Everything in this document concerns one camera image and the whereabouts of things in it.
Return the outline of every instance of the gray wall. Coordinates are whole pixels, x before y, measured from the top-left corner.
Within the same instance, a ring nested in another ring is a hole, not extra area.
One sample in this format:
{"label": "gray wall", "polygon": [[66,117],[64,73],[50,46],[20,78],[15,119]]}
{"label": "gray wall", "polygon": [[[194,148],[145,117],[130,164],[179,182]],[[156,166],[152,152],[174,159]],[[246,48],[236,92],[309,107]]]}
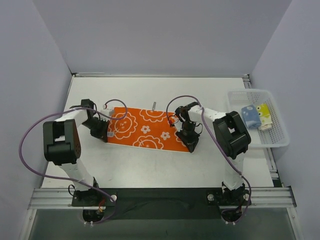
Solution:
{"label": "gray wall", "polygon": [[[31,0],[3,0],[0,7],[0,239],[18,239],[40,178],[18,156],[20,138],[41,116],[60,111],[71,74]],[[42,128],[23,153],[43,171]]]}
{"label": "gray wall", "polygon": [[253,73],[270,90],[291,143],[274,150],[280,177],[291,185],[306,239],[319,239],[320,1],[293,0]]}
{"label": "gray wall", "polygon": [[33,0],[72,72],[249,74],[291,0]]}

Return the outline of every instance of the orange towel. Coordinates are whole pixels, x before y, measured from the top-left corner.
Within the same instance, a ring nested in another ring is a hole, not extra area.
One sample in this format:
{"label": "orange towel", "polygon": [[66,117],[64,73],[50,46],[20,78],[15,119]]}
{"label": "orange towel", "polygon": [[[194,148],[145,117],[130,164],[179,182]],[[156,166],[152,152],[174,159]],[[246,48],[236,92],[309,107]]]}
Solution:
{"label": "orange towel", "polygon": [[[115,107],[112,117],[120,118],[124,107]],[[173,122],[178,118],[171,117]],[[121,120],[110,120],[108,143],[139,148],[188,152],[187,147],[170,127],[166,112],[128,107],[127,116]]]}

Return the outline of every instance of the white flower pattern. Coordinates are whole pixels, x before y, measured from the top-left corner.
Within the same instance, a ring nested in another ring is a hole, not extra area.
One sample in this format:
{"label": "white flower pattern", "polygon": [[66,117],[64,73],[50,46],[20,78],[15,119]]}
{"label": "white flower pattern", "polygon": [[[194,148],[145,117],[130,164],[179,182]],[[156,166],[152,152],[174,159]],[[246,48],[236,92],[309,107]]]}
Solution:
{"label": "white flower pattern", "polygon": [[139,115],[144,121],[156,123],[162,122],[166,118],[166,112],[141,109]]}
{"label": "white flower pattern", "polygon": [[141,128],[141,131],[144,133],[144,134],[147,134],[147,132],[150,132],[150,127],[149,126],[142,126]]}
{"label": "white flower pattern", "polygon": [[177,131],[175,131],[174,135],[175,135],[175,140],[177,141],[177,143],[181,143],[182,146],[186,147],[186,145],[185,145],[185,144],[180,140],[180,138],[177,136]]}
{"label": "white flower pattern", "polygon": [[167,139],[170,138],[170,133],[163,131],[160,137],[161,137],[163,140],[167,140]]}
{"label": "white flower pattern", "polygon": [[[124,113],[117,113],[114,118],[122,117]],[[108,131],[114,132],[116,139],[129,138],[136,131],[138,126],[137,118],[128,112],[124,119],[110,120]]]}
{"label": "white flower pattern", "polygon": [[140,136],[132,146],[140,148],[152,148],[152,149],[163,149],[164,144],[160,141],[160,138],[153,137],[151,135]]}

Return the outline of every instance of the wire basket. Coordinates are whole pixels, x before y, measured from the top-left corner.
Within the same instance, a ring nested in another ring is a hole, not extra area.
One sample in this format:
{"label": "wire basket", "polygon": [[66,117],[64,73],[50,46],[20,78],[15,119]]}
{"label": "wire basket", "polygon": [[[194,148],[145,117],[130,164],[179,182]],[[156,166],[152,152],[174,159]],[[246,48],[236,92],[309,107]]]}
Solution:
{"label": "wire basket", "polygon": [[241,109],[249,105],[267,104],[271,118],[272,128],[266,131],[248,129],[251,136],[250,148],[279,148],[289,145],[290,139],[280,111],[272,94],[260,89],[235,89],[227,93],[228,110],[236,111],[241,115]]}

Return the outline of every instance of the white table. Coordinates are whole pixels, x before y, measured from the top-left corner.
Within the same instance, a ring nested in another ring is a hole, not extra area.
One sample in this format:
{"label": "white table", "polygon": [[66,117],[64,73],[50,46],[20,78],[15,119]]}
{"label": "white table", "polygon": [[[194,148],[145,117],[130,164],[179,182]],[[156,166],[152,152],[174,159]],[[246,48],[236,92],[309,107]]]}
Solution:
{"label": "white table", "polygon": [[[244,89],[242,78],[195,77],[75,77],[65,109],[91,99],[98,109],[109,99],[121,99],[128,107],[164,111],[168,102],[179,95],[193,95],[201,104],[227,112],[226,94]],[[170,111],[193,102],[182,98]],[[170,152],[103,143],[90,136],[84,126],[78,128],[81,159],[100,188],[206,188],[221,187],[225,160],[204,130],[194,153]],[[67,177],[58,166],[49,163],[46,174]],[[243,175],[252,187],[273,187],[262,149],[249,150],[244,159]],[[43,188],[66,188],[69,181],[45,178]]]}

